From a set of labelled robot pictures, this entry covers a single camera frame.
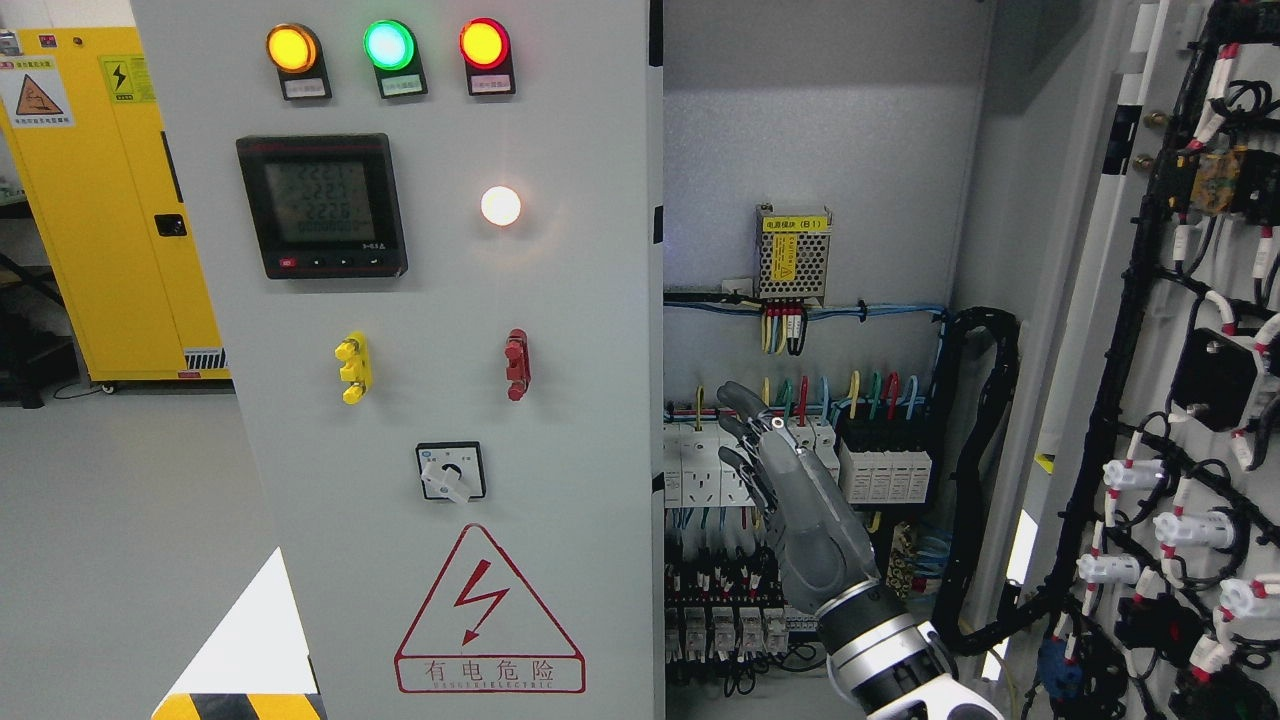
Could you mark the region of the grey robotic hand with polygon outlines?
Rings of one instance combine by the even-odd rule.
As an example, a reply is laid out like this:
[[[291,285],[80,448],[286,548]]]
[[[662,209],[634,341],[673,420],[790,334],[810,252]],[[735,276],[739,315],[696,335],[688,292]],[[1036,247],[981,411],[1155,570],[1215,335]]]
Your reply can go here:
[[[815,618],[844,603],[890,602],[870,537],[817,454],[740,383],[723,383],[716,396],[735,413],[719,425],[739,443],[719,459],[762,512],[787,602]]]

